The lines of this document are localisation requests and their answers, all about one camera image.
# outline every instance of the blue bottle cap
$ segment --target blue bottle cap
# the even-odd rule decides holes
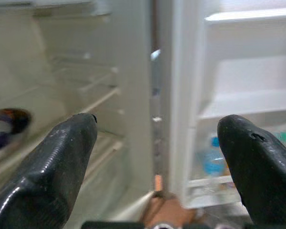
[[[219,147],[218,137],[212,137],[212,146]]]

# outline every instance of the refrigerator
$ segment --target refrigerator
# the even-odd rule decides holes
[[[66,229],[137,221],[155,171],[184,208],[239,202],[204,156],[226,115],[286,132],[286,1],[262,2],[158,0],[151,17],[149,0],[0,1],[0,109],[33,117],[0,160],[0,188],[54,125],[85,112],[99,133]]]

